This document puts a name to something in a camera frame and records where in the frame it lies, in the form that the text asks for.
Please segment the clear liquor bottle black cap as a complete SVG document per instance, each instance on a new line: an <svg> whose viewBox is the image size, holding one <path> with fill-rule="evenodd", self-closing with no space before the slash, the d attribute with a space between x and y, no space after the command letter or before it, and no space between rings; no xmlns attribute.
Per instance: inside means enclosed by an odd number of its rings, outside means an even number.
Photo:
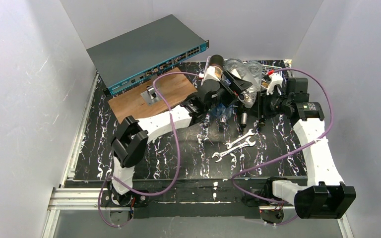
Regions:
<svg viewBox="0 0 381 238"><path fill-rule="evenodd" d="M256 101L258 91L261 90L260 80L255 78L249 69L243 65L233 69L231 73L243 81L252 83L252 86L243 92L244 99L242 100L245 108L250 109Z"/></svg>

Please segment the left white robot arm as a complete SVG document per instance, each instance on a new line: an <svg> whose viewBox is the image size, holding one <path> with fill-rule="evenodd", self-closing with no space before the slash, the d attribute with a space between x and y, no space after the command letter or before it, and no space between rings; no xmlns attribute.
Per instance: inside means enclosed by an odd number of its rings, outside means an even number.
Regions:
<svg viewBox="0 0 381 238"><path fill-rule="evenodd" d="M251 86L251 82L229 71L219 77L207 72L196 92L174 108L168 106L166 112L147 118L125 117L111 142L114 170L108 188L116 200L122 201L130 191L142 196L150 195L132 187L134 167L143 159L149 142L170 132L176 137L177 129L199 123L218 105L231 106Z"/></svg>

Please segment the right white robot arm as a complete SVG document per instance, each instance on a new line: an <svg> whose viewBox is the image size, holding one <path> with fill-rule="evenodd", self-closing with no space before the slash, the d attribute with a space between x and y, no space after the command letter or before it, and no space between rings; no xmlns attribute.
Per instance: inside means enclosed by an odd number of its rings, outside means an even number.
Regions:
<svg viewBox="0 0 381 238"><path fill-rule="evenodd" d="M347 186L333 161L325 132L324 113L318 102L309 101L306 78L283 79L270 75L265 92L259 95L262 119L285 115L300 145L311 146L302 150L307 168L307 185L300 186L288 179L269 178L261 191L268 199L285 201L295 207L302 219L340 219L356 198L353 186Z"/></svg>

